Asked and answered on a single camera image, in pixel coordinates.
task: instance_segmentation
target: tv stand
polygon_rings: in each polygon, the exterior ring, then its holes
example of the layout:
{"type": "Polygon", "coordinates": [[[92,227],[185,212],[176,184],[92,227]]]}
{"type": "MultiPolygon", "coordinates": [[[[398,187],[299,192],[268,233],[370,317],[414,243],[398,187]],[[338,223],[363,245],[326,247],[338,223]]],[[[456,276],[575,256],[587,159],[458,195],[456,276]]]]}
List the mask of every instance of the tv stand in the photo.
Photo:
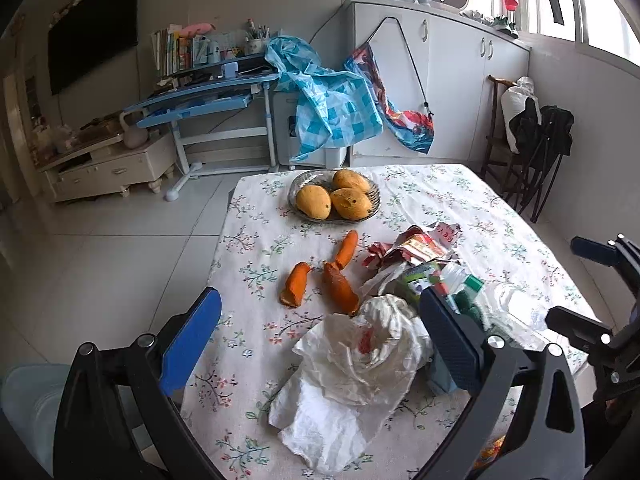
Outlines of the tv stand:
{"type": "Polygon", "coordinates": [[[122,133],[94,142],[38,168],[46,197],[52,202],[120,193],[129,196],[131,184],[148,183],[160,193],[161,177],[174,176],[175,148],[171,134],[130,150],[122,133]]]}

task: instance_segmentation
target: stuffed animal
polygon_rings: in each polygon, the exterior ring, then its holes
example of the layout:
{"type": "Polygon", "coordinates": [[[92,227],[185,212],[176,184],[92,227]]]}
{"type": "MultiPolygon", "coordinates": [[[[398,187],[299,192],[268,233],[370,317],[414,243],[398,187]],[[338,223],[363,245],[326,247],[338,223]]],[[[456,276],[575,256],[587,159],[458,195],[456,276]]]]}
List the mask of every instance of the stuffed animal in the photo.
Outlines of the stuffed animal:
{"type": "Polygon", "coordinates": [[[207,32],[215,30],[215,26],[212,23],[194,23],[193,25],[187,25],[183,30],[178,32],[181,38],[193,38],[197,35],[204,35],[207,32]]]}

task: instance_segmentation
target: cabinet door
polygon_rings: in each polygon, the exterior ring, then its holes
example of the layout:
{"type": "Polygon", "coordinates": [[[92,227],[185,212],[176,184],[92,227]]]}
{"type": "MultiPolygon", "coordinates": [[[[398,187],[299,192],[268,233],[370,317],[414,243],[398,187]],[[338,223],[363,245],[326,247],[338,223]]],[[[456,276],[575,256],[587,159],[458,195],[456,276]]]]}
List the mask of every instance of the cabinet door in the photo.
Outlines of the cabinet door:
{"type": "MultiPolygon", "coordinates": [[[[489,75],[516,81],[529,72],[529,51],[491,34],[486,35],[487,53],[484,66],[484,82],[478,110],[478,121],[474,143],[469,154],[469,161],[481,162],[486,151],[486,138],[491,129],[491,113],[494,105],[494,86],[487,79],[489,75]]],[[[505,87],[498,86],[498,113],[496,117],[496,131],[504,131],[504,117],[500,106],[500,97],[505,87]]]]}
{"type": "Polygon", "coordinates": [[[485,34],[463,23],[431,16],[429,36],[427,101],[434,129],[429,156],[467,160],[482,93],[485,34]]]}
{"type": "MultiPolygon", "coordinates": [[[[423,85],[426,85],[431,15],[418,10],[379,5],[354,4],[354,6],[355,46],[358,47],[366,41],[386,16],[397,18],[414,56],[420,80],[423,85]]],[[[391,102],[401,110],[424,111],[420,82],[415,75],[414,66],[396,20],[386,20],[370,40],[370,45],[385,85],[386,95],[391,102]]],[[[421,153],[404,147],[386,125],[381,135],[354,145],[353,153],[354,156],[422,156],[421,153]]]]}

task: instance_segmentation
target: television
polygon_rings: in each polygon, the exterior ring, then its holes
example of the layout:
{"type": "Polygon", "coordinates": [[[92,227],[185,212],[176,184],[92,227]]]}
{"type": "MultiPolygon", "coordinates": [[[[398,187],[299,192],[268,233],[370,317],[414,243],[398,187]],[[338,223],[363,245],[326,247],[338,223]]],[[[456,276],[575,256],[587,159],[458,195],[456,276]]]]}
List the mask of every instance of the television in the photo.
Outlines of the television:
{"type": "Polygon", "coordinates": [[[138,44],[138,0],[82,0],[49,31],[51,93],[138,44]]]}

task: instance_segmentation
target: green bottle cap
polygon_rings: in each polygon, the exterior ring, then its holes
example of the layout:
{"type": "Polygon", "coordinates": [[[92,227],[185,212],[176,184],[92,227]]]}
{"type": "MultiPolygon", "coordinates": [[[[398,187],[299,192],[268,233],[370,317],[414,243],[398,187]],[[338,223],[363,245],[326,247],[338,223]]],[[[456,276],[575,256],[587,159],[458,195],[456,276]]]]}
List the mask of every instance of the green bottle cap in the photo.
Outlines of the green bottle cap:
{"type": "Polygon", "coordinates": [[[484,282],[480,278],[476,278],[474,275],[470,274],[466,277],[465,285],[474,292],[480,292],[484,282]]]}

